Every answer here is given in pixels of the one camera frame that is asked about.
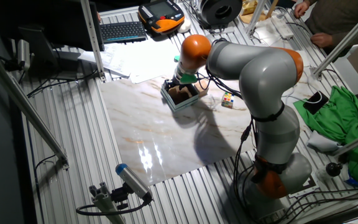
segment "marble tile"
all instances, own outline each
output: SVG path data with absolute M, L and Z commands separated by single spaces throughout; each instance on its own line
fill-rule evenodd
M 224 92 L 212 83 L 208 95 L 173 114 L 160 93 L 163 81 L 169 78 L 101 85 L 122 161 L 149 185 L 233 156 L 250 122 L 245 103 L 235 98 L 233 109 L 222 107 Z M 238 81 L 225 83 L 239 89 Z M 305 76 L 292 95 L 312 95 Z M 289 98 L 288 104 L 294 101 Z M 307 128 L 301 119 L 300 123 L 302 129 Z M 250 136 L 243 151 L 254 148 L 252 140 Z

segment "black monitor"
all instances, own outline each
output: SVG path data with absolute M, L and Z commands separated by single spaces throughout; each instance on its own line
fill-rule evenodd
M 96 5 L 89 6 L 103 51 Z M 80 0 L 0 0 L 0 34 L 30 44 L 31 77 L 75 79 L 80 54 L 52 49 L 68 45 L 93 50 Z

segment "keyboard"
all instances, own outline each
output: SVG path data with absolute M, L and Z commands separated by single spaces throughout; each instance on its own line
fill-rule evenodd
M 141 22 L 104 24 L 100 28 L 105 44 L 146 40 L 146 32 Z

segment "rubik's cube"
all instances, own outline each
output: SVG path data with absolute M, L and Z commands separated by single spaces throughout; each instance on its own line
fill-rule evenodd
M 228 92 L 225 92 L 222 97 L 222 106 L 226 108 L 233 108 L 234 96 Z

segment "paper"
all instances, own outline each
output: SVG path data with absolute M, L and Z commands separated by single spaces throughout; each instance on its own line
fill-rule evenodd
M 152 39 L 126 45 L 131 59 L 132 83 L 141 83 L 162 75 L 173 76 L 177 63 L 174 62 L 179 51 L 170 39 L 156 42 Z
M 141 83 L 162 75 L 173 75 L 177 63 L 174 57 L 179 51 L 170 39 L 124 44 L 105 44 L 101 52 L 103 67 L 112 78 L 129 77 L 132 83 Z M 93 52 L 83 52 L 79 59 L 96 62 Z
M 122 44 L 105 44 L 104 52 L 100 52 L 103 67 L 112 71 L 117 77 L 128 77 L 131 69 L 126 63 L 130 55 Z M 93 52 L 83 52 L 79 57 L 81 60 L 96 63 Z

